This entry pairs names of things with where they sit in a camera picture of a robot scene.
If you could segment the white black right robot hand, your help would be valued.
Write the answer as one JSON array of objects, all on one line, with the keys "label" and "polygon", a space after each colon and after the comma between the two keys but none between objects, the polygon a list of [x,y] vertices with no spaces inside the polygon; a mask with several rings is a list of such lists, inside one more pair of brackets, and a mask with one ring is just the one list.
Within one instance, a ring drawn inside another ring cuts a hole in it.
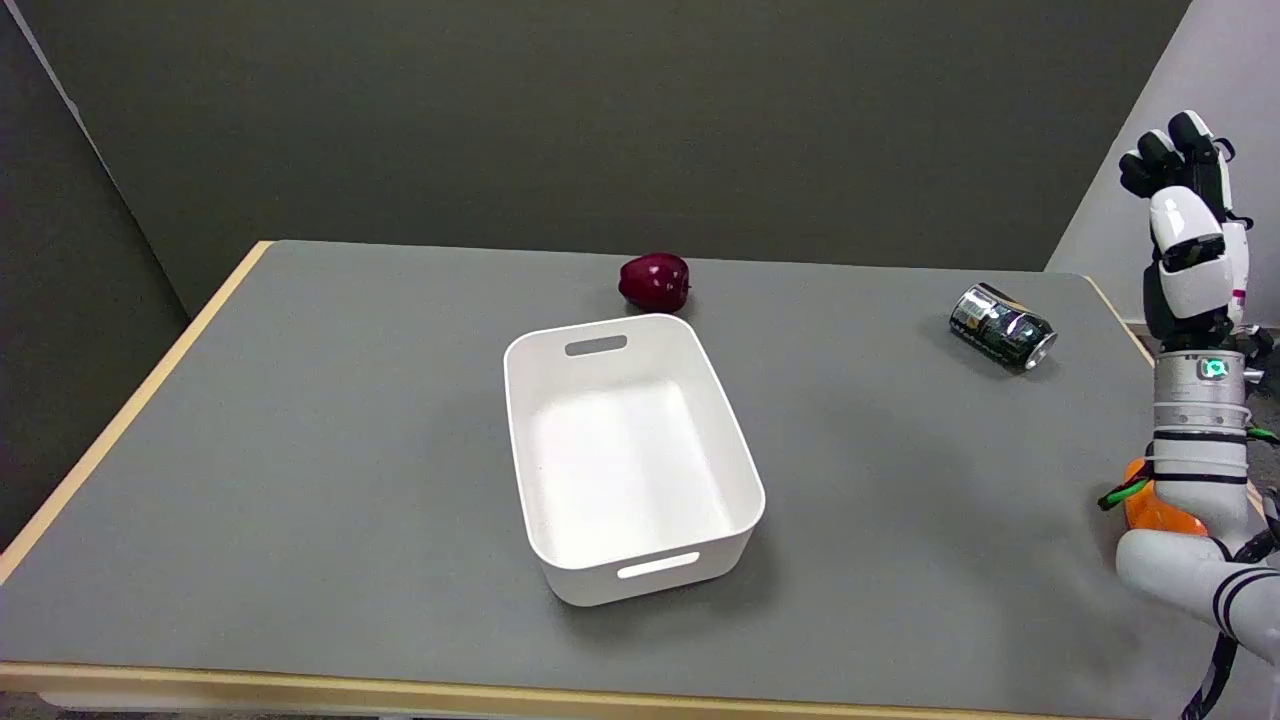
[{"label": "white black right robot hand", "polygon": [[1244,315],[1253,225],[1234,210],[1235,155],[1199,113],[1184,110],[1166,129],[1143,133],[1119,160],[1120,186],[1148,208],[1144,318],[1164,352],[1235,347],[1230,337]]}]

